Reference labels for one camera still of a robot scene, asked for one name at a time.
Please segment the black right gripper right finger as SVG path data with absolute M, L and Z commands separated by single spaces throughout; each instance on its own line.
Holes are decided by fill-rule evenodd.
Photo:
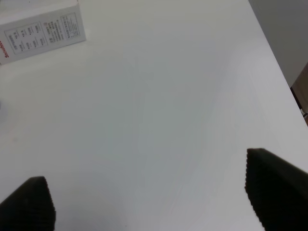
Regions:
M 248 149 L 245 191 L 266 231 L 308 229 L 308 174 L 266 149 Z

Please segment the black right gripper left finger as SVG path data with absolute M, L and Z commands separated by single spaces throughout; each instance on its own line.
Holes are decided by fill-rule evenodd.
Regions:
M 0 204 L 2 231 L 53 231 L 56 210 L 44 176 L 30 177 Z

